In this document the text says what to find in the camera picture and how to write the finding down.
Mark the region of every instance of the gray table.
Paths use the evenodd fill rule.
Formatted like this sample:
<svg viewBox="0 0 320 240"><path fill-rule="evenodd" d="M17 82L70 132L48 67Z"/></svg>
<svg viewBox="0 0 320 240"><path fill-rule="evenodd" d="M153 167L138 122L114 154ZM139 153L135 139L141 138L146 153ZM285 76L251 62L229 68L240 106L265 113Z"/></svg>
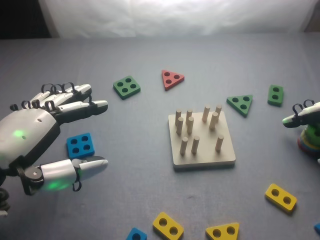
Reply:
<svg viewBox="0 0 320 240"><path fill-rule="evenodd" d="M240 223L239 240L319 239L313 226L320 222L320 166L297 147L303 127L288 129L281 120L295 103L320 101L320 34L0 41L0 64L0 118L43 83L89 83L93 98L109 103L100 116L61 126L36 162L66 159L66 138L90 132L96 155L109 160L106 171L84 181L80 192L32 197L9 177L1 240L124 240L132 227L157 240L152 222L162 211L184 227L185 240L205 239L205 228L232 222ZM164 91L162 69L185 81ZM141 92L121 100L112 84L127 75ZM270 84L284 86L282 107L267 104ZM253 102L243 118L226 98L246 94ZM175 172L168 115L218 103L235 167ZM265 200L271 183L297 197L292 216Z"/></svg>

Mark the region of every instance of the white robotic hand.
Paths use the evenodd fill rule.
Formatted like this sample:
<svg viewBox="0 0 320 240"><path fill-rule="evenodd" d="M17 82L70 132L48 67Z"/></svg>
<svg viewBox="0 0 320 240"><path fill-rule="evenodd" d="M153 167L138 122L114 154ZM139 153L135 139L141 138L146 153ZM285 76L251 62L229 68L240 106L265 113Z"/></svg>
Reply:
<svg viewBox="0 0 320 240"><path fill-rule="evenodd" d="M312 106L307 106L307 102L311 102ZM301 112L297 112L296 106L300 107ZM307 99L303 106L299 103L293 105L294 114L284 118L282 124L287 128L296 128L300 125L318 126L320 124L320 102L315 103L315 101Z"/></svg>
<svg viewBox="0 0 320 240"><path fill-rule="evenodd" d="M108 109L107 101L92 101L89 84L70 84L68 89L65 84L51 84L50 90L45 90L45 84L31 101L21 103L22 109L16 104L10 106L13 112L0 121L0 186L6 176L19 176L27 195L40 189L62 190L70 185L77 192L81 180L107 167L108 161L100 156L32 166L58 137L61 124L99 115ZM8 192L0 188L0 211L9 209L8 197Z"/></svg>

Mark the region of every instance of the blue block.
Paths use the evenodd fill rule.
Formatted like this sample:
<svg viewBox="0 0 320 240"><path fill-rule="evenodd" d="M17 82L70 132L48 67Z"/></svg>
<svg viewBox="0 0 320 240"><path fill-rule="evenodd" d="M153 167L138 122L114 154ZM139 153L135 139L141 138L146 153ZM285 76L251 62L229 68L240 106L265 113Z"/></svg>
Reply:
<svg viewBox="0 0 320 240"><path fill-rule="evenodd" d="M314 230L320 235L320 223L314 225Z"/></svg>
<svg viewBox="0 0 320 240"><path fill-rule="evenodd" d="M66 146L70 159L80 159L95 154L90 133L69 137Z"/></svg>
<svg viewBox="0 0 320 240"><path fill-rule="evenodd" d="M134 227L126 240L147 240L147 234Z"/></svg>

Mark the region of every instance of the green triangle block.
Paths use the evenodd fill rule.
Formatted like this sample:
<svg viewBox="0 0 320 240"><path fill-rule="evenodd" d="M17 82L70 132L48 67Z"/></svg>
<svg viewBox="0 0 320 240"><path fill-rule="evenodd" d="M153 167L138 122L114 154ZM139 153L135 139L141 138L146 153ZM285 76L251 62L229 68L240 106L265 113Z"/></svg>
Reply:
<svg viewBox="0 0 320 240"><path fill-rule="evenodd" d="M237 110L238 113L246 117L248 115L252 99L252 95L230 96L227 97L226 102L235 110Z"/></svg>

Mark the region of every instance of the white curtain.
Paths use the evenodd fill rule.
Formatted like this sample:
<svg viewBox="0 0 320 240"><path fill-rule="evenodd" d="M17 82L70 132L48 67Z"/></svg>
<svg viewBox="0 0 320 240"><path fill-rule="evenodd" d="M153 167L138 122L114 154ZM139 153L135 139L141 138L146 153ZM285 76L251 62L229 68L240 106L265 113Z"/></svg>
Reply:
<svg viewBox="0 0 320 240"><path fill-rule="evenodd" d="M303 31L317 0L39 0L54 37Z"/></svg>

